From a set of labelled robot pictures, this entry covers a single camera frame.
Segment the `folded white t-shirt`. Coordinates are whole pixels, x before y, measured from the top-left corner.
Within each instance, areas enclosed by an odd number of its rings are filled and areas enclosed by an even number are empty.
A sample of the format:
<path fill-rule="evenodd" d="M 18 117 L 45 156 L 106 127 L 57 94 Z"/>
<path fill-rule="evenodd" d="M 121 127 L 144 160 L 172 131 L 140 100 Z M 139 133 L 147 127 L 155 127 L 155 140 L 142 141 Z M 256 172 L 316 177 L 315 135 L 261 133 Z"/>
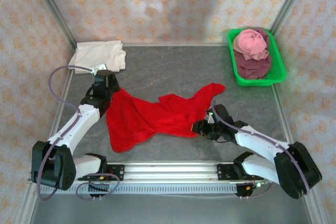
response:
<path fill-rule="evenodd" d="M 120 40 L 78 42 L 68 65 L 92 69 L 103 63 L 113 72 L 125 70 L 126 52 L 122 46 Z"/>

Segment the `aluminium table side rail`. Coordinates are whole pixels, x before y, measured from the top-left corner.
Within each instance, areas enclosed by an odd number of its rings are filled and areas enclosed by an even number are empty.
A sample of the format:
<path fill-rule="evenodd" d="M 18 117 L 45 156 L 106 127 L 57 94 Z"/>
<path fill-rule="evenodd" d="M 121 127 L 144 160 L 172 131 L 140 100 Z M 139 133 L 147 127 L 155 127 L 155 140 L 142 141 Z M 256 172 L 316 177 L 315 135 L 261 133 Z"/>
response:
<path fill-rule="evenodd" d="M 273 93 L 274 98 L 275 98 L 275 103 L 276 103 L 277 111 L 278 111 L 279 118 L 280 118 L 280 125 L 281 125 L 281 128 L 282 128 L 284 137 L 286 139 L 286 142 L 292 144 L 293 143 L 293 138 L 292 138 L 292 135 L 291 135 L 291 132 L 290 132 L 290 127 L 288 125 L 288 122 L 287 122 L 287 119 L 286 119 L 286 116 L 285 116 L 285 113 L 284 113 L 284 110 L 283 110 L 283 107 L 282 107 L 282 104 L 281 104 L 281 101 L 280 101 L 280 96 L 279 96 L 279 93 L 277 91 L 277 87 L 276 87 L 275 84 L 273 84 L 271 86 L 271 88 L 272 88 L 272 93 Z"/>
<path fill-rule="evenodd" d="M 47 108 L 43 109 L 43 116 L 47 126 L 45 136 L 40 138 L 43 142 L 61 130 L 76 111 L 73 107 L 60 101 L 68 100 L 73 71 L 62 68 L 52 73 L 56 68 L 67 65 L 73 54 L 74 51 L 69 45 L 61 45 L 51 47 L 44 56 L 42 81 L 46 85 L 45 104 Z"/>

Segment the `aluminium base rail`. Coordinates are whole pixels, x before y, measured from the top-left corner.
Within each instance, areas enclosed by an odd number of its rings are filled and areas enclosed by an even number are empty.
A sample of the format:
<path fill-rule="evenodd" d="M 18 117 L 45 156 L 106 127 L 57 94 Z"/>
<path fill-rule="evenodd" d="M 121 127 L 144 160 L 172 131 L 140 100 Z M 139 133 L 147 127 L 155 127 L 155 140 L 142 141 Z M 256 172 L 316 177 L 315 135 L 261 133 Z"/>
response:
<path fill-rule="evenodd" d="M 108 175 L 99 174 L 97 171 L 103 168 L 107 163 L 95 157 L 89 157 L 87 161 L 78 159 L 75 162 L 75 167 L 67 170 L 62 168 L 56 172 L 50 165 L 46 165 L 43 168 L 47 174 L 42 178 L 42 184 L 47 186 L 53 186 L 53 184 L 61 185 L 60 179 L 64 179 L 66 185 L 60 186 L 62 190 L 65 190 L 73 184 L 74 181 L 86 174 L 96 175 Z M 217 163 L 214 162 L 130 162 L 123 164 L 124 177 L 121 182 L 134 182 L 134 183 L 184 183 L 184 182 L 216 182 L 217 177 Z M 253 181 L 234 181 L 223 180 L 228 183 L 252 183 Z"/>

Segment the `green plastic basket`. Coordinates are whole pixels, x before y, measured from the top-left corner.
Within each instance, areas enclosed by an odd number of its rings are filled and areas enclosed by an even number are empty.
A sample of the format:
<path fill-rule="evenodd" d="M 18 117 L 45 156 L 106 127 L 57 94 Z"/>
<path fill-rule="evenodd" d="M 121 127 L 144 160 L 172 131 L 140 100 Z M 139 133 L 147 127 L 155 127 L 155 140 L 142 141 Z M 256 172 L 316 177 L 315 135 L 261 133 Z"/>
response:
<path fill-rule="evenodd" d="M 272 64 L 269 72 L 267 73 L 266 77 L 264 79 L 255 79 L 255 80 L 248 80 L 242 78 L 238 74 L 238 69 L 236 66 L 236 60 L 234 56 L 234 49 L 233 49 L 233 41 L 238 36 L 238 34 L 243 31 L 243 28 L 236 28 L 229 30 L 227 34 L 227 40 L 228 40 L 228 47 L 230 50 L 230 55 L 232 59 L 233 64 L 233 72 L 236 78 L 236 82 L 238 85 L 242 87 L 268 87 L 276 83 L 280 83 L 285 80 L 286 78 L 286 69 L 284 67 L 284 63 L 282 61 L 282 57 L 280 55 L 280 52 L 277 47 L 277 43 L 273 37 L 273 35 L 264 29 L 261 29 L 265 31 L 269 36 L 269 52 L 272 59 Z"/>

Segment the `crumpled pink t-shirt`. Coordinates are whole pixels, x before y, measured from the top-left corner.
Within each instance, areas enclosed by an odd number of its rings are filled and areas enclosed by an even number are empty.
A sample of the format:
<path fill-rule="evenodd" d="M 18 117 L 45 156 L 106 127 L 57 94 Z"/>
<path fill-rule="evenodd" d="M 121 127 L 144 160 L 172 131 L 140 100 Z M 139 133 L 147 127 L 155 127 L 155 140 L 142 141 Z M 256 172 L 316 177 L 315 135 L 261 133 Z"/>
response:
<path fill-rule="evenodd" d="M 265 60 L 269 56 L 269 36 L 264 30 L 245 29 L 233 41 L 233 49 L 246 61 Z"/>

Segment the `red t-shirt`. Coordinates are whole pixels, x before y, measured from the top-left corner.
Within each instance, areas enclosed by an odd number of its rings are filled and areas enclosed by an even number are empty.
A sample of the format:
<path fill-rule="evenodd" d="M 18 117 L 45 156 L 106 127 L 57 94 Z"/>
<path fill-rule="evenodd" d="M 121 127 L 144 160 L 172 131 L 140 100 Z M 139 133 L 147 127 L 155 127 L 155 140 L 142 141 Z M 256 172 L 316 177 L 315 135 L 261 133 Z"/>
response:
<path fill-rule="evenodd" d="M 210 83 L 191 98 L 167 94 L 159 97 L 155 103 L 136 98 L 121 89 L 113 94 L 106 112 L 113 151 L 129 151 L 156 134 L 196 137 L 192 125 L 205 117 L 213 97 L 225 89 L 222 84 Z"/>

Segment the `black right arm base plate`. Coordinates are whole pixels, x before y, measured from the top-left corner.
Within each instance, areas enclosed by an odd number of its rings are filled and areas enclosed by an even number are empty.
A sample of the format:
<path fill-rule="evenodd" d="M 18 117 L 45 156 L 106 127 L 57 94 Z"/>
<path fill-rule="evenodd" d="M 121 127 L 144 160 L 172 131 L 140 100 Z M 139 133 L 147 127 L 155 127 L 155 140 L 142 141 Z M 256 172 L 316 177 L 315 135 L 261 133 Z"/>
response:
<path fill-rule="evenodd" d="M 263 180 L 255 175 L 248 175 L 241 166 L 237 164 L 217 164 L 218 180 L 250 181 Z"/>

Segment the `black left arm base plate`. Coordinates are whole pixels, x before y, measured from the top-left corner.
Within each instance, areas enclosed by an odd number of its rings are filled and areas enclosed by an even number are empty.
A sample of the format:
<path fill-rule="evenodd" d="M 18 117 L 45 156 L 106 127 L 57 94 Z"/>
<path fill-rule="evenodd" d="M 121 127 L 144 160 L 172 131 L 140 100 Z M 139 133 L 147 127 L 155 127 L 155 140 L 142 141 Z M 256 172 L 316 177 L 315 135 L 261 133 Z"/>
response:
<path fill-rule="evenodd" d="M 108 174 L 108 175 L 92 175 L 92 174 L 86 174 L 81 177 L 79 177 L 78 181 L 83 182 L 105 182 L 105 181 L 117 181 L 117 179 L 111 174 L 117 176 L 117 178 L 120 181 L 123 181 L 124 177 L 124 168 L 125 166 L 123 164 L 107 164 L 103 168 L 100 168 L 97 173 L 99 174 Z"/>

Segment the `aluminium frame leg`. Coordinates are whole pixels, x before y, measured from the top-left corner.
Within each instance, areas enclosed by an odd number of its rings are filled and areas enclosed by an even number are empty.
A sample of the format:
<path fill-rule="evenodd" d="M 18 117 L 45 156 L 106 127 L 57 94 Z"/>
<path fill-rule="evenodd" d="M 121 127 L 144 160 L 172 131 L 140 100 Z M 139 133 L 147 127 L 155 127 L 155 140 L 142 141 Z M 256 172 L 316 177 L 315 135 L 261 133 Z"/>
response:
<path fill-rule="evenodd" d="M 36 185 L 34 183 L 27 183 L 14 224 L 30 224 L 36 201 Z"/>
<path fill-rule="evenodd" d="M 304 197 L 311 224 L 329 224 L 328 217 L 323 208 L 319 195 L 311 190 L 309 195 Z"/>

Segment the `aluminium table back rail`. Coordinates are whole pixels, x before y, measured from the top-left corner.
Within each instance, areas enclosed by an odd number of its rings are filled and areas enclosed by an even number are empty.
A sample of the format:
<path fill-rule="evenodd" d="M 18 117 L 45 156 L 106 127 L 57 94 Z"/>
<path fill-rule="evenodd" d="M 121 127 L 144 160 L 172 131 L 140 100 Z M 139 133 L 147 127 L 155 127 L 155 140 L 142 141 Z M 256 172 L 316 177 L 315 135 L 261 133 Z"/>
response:
<path fill-rule="evenodd" d="M 123 47 L 228 47 L 226 43 L 123 43 Z"/>

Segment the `crumpled maroon t-shirt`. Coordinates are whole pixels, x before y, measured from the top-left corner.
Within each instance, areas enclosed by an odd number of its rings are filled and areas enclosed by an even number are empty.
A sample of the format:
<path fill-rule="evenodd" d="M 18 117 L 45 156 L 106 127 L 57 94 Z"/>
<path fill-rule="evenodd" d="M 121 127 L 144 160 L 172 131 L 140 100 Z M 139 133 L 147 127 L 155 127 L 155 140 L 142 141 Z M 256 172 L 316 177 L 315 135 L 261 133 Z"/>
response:
<path fill-rule="evenodd" d="M 260 61 L 256 60 L 246 61 L 243 55 L 236 52 L 235 50 L 234 50 L 234 56 L 236 60 L 238 74 L 244 79 L 248 80 L 264 79 L 271 68 L 272 59 L 270 53 L 265 60 Z"/>

